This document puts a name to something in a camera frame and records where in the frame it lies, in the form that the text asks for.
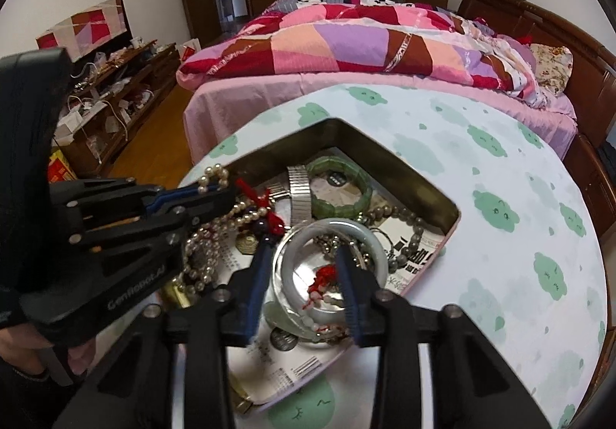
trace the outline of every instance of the mattress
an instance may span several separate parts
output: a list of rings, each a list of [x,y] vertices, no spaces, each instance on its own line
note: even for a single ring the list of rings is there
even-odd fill
[[[552,96],[552,104],[535,109],[501,92],[458,85],[423,76],[375,73],[303,73],[218,79],[200,84],[193,75],[177,73],[178,83],[195,90],[184,111],[184,130],[193,163],[199,162],[220,141],[258,114],[283,102],[338,84],[386,84],[445,92],[509,114],[539,135],[563,159],[577,123],[565,95]]]

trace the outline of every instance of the barcode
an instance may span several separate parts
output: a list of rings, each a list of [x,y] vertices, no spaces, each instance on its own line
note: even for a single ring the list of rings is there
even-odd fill
[[[277,392],[286,391],[293,386],[293,381],[282,368],[273,371],[267,377],[275,384]]]
[[[312,356],[308,361],[304,362],[297,368],[293,369],[293,373],[298,379],[303,379],[310,375],[313,371],[321,366],[321,361],[316,356]]]

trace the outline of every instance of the pillow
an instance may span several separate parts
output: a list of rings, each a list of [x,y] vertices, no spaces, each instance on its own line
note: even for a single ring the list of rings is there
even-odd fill
[[[510,36],[506,36],[506,34],[498,34],[497,38],[504,39],[509,46],[513,48],[520,56],[526,61],[526,64],[531,66],[533,73],[537,71],[537,59],[526,45],[522,45],[518,40],[513,39]]]
[[[558,95],[564,92],[574,69],[574,55],[567,47],[550,47],[532,43],[531,52],[537,59],[535,77],[539,86]]]

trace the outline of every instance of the purple patch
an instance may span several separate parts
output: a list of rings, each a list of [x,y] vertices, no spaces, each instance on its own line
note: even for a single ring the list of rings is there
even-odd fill
[[[497,73],[491,65],[481,62],[482,53],[476,50],[466,50],[452,45],[462,59],[462,64],[471,76],[485,76],[498,79]]]
[[[364,66],[383,66],[387,56],[389,32],[386,29],[351,24],[315,24],[334,58]]]

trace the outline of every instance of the white jade bangle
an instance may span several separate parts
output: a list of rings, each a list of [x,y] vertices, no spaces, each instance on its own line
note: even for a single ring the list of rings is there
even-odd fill
[[[293,271],[295,270],[298,258],[297,254],[308,241],[316,236],[331,234],[336,231],[357,239],[368,248],[375,263],[375,277],[380,287],[385,286],[389,272],[387,255],[383,250],[383,246],[374,233],[360,223],[348,219],[322,219],[298,231],[287,245],[280,263],[282,291],[295,312],[307,314],[319,325],[344,323],[344,309],[339,311],[326,311],[316,307],[303,309],[306,301],[301,297],[293,283]]]

